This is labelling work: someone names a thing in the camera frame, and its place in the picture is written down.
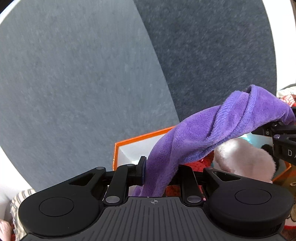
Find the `pink plush item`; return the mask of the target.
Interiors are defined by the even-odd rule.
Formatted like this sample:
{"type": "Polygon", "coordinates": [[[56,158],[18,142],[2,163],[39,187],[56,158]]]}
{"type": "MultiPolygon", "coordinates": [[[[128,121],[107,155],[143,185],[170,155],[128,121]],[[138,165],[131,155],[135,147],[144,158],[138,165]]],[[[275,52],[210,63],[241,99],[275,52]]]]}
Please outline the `pink plush item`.
{"type": "Polygon", "coordinates": [[[265,150],[242,138],[228,140],[216,147],[214,161],[223,171],[267,183],[273,182],[273,158],[265,150]]]}

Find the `light grey sofa cushion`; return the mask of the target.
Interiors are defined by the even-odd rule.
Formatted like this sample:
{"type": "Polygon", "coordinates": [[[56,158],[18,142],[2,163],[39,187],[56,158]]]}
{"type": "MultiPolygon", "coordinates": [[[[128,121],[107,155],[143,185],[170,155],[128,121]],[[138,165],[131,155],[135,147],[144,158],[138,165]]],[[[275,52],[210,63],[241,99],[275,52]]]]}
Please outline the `light grey sofa cushion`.
{"type": "Polygon", "coordinates": [[[178,121],[133,1],[20,1],[1,23],[1,147],[36,191],[178,121]]]}

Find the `dark grey sofa cushion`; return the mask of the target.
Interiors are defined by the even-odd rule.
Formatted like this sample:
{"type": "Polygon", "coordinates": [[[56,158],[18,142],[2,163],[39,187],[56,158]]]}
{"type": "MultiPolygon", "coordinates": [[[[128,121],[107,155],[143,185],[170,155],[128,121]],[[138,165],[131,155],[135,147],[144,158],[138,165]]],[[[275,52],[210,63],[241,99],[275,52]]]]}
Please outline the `dark grey sofa cushion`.
{"type": "Polygon", "coordinates": [[[179,120],[257,85],[276,92],[262,1],[136,1],[179,120]]]}

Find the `orange cardboard box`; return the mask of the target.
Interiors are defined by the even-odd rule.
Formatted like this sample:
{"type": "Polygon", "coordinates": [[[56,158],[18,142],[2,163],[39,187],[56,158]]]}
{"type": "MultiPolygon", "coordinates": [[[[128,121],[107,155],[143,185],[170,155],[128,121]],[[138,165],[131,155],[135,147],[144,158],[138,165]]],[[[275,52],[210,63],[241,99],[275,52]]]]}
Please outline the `orange cardboard box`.
{"type": "MultiPolygon", "coordinates": [[[[153,146],[157,141],[170,131],[174,126],[159,131],[146,133],[141,136],[133,137],[124,141],[115,143],[112,169],[115,171],[118,166],[125,164],[137,164],[141,156],[148,157],[153,146]]],[[[292,168],[288,162],[280,160],[278,171],[274,175],[276,178],[292,168]]]]}

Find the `purple fleece cloth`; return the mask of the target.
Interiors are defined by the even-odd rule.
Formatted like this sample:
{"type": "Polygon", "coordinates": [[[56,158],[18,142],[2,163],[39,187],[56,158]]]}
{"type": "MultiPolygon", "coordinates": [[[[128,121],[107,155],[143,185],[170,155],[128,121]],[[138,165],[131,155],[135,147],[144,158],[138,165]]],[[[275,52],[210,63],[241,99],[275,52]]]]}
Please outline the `purple fleece cloth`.
{"type": "Polygon", "coordinates": [[[272,121],[294,125],[295,114],[262,87],[234,91],[222,105],[189,116],[158,140],[147,159],[144,184],[133,195],[161,197],[180,164],[198,161],[218,145],[272,121]]]}

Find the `blue tissue packet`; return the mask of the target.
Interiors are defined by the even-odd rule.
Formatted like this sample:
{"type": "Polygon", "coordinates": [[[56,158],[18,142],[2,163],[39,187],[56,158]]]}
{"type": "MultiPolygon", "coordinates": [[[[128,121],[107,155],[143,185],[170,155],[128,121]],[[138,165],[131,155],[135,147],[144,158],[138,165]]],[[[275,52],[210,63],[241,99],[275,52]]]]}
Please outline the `blue tissue packet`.
{"type": "Polygon", "coordinates": [[[268,136],[247,133],[247,134],[240,136],[240,138],[248,141],[250,144],[252,144],[253,146],[255,146],[257,148],[261,148],[263,145],[273,146],[273,139],[268,136]]]}

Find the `black scrunchie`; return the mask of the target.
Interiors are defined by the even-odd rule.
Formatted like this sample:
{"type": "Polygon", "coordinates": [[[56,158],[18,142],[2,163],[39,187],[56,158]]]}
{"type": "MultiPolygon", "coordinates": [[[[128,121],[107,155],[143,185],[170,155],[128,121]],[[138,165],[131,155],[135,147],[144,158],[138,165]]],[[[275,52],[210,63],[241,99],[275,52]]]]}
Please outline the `black scrunchie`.
{"type": "Polygon", "coordinates": [[[265,150],[272,158],[275,163],[275,171],[278,171],[280,166],[280,159],[274,156],[273,147],[271,145],[265,144],[262,145],[261,148],[265,150]]]}

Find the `red white patterned blanket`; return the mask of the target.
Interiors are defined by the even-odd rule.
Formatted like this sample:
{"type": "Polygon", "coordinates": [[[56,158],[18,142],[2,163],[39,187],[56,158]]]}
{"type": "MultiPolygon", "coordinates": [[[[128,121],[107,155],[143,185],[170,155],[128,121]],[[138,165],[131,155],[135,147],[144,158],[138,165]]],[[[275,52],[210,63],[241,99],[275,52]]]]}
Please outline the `red white patterned blanket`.
{"type": "MultiPolygon", "coordinates": [[[[295,114],[295,95],[276,97],[295,114]]],[[[180,164],[192,168],[201,206],[181,202],[178,170],[161,197],[135,197],[135,185],[124,204],[105,206],[108,171],[96,167],[26,198],[18,211],[27,233],[21,240],[284,240],[292,194],[221,170],[214,150],[180,164]]],[[[1,240],[15,240],[12,217],[1,221],[1,240]]]]}

